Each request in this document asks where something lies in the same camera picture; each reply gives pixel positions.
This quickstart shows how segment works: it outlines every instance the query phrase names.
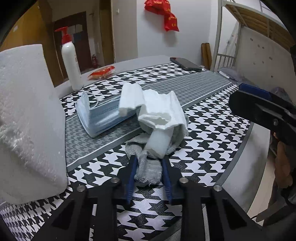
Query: bed post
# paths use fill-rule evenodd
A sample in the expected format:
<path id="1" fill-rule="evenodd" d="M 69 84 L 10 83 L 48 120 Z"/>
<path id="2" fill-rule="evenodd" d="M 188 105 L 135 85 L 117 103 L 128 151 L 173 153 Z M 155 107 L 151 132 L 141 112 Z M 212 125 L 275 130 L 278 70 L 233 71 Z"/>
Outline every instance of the bed post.
<path id="1" fill-rule="evenodd" d="M 215 65 L 217 61 L 217 55 L 218 55 L 220 37 L 221 37 L 221 27 L 222 27 L 222 0 L 218 0 L 218 21 L 217 21 L 216 42 L 215 42 L 213 60 L 211 65 L 212 72 L 214 72 L 215 70 Z"/>
<path id="2" fill-rule="evenodd" d="M 234 53 L 234 60 L 233 60 L 233 63 L 230 67 L 234 66 L 235 65 L 235 61 L 237 59 L 237 52 L 239 50 L 239 40 L 240 40 L 240 32 L 241 32 L 241 28 L 242 28 L 242 25 L 241 23 L 239 23 L 239 30 L 237 32 L 237 44 L 235 46 L 235 53 Z"/>

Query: hand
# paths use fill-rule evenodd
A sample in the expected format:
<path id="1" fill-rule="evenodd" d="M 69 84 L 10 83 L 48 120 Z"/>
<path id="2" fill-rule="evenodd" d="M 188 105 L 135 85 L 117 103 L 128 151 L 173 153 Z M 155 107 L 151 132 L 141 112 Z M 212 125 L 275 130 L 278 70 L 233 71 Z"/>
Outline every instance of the hand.
<path id="1" fill-rule="evenodd" d="M 293 184 L 293 178 L 290 174 L 291 167 L 289 159 L 286 156 L 284 143 L 279 142 L 277 146 L 277 156 L 275 159 L 274 175 L 279 187 L 287 188 Z"/>

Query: gray rag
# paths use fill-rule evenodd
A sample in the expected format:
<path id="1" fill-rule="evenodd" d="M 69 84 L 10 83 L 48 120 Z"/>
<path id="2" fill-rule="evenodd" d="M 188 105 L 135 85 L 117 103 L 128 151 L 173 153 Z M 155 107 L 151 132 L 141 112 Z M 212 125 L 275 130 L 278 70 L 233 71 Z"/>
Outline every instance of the gray rag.
<path id="1" fill-rule="evenodd" d="M 189 118 L 186 114 L 184 115 L 186 124 L 188 125 Z M 134 177 L 138 183 L 144 185 L 157 184 L 161 181 L 162 177 L 162 166 L 160 160 L 147 150 L 143 150 L 153 131 L 153 128 L 148 127 L 141 122 L 140 126 L 145 132 L 127 141 L 126 154 L 129 159 L 132 155 L 136 155 L 138 158 L 138 168 Z M 169 155 L 176 150 L 186 133 L 187 130 L 184 125 L 174 127 L 173 136 L 165 153 L 166 155 Z"/>

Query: floor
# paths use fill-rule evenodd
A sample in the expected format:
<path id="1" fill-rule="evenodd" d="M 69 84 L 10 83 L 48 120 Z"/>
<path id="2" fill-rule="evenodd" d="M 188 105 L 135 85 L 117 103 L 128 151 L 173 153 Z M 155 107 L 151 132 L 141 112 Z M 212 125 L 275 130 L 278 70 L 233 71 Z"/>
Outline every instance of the floor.
<path id="1" fill-rule="evenodd" d="M 268 203 L 269 203 L 269 199 L 272 191 L 272 185 L 274 182 L 274 159 L 275 159 L 274 154 L 271 151 L 269 151 L 264 174 L 263 174 L 259 189 L 247 213 L 250 218 L 264 211 L 268 207 Z"/>

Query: red bottle cap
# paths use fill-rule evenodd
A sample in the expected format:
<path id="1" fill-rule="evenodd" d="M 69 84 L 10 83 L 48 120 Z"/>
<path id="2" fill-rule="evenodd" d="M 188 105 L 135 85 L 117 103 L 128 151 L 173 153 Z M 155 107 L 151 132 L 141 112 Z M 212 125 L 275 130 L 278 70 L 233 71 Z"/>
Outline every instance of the red bottle cap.
<path id="1" fill-rule="evenodd" d="M 67 33 L 68 32 L 68 27 L 62 27 L 62 28 L 59 28 L 59 29 L 55 30 L 55 32 L 58 32 L 58 31 L 62 31 L 64 33 L 64 36 L 62 37 L 62 44 L 72 42 L 71 35 L 69 35 Z"/>

